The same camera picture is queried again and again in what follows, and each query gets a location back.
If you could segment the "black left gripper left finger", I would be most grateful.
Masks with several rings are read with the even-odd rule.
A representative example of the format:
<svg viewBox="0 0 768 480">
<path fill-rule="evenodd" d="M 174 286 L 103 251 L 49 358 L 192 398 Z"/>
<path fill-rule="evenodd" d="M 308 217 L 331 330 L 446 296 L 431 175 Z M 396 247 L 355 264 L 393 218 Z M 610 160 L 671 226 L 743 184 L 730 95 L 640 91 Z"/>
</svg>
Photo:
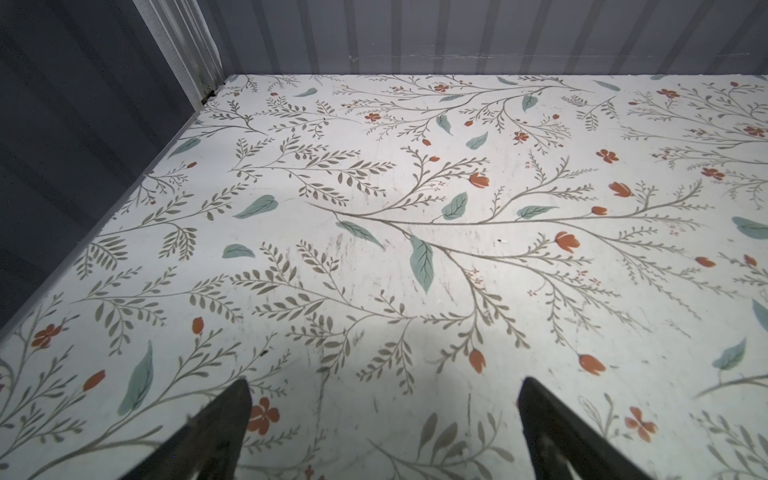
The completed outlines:
<svg viewBox="0 0 768 480">
<path fill-rule="evenodd" d="M 238 379 L 123 477 L 125 479 L 232 479 L 252 397 Z"/>
</svg>

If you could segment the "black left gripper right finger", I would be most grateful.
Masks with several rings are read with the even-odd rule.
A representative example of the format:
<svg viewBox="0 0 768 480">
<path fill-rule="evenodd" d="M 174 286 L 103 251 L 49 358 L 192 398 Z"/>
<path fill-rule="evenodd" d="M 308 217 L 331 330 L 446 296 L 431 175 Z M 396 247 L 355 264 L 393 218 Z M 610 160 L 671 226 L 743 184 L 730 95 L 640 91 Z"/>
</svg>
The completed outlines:
<svg viewBox="0 0 768 480">
<path fill-rule="evenodd" d="M 649 479 L 537 379 L 524 379 L 518 409 L 537 480 Z"/>
</svg>

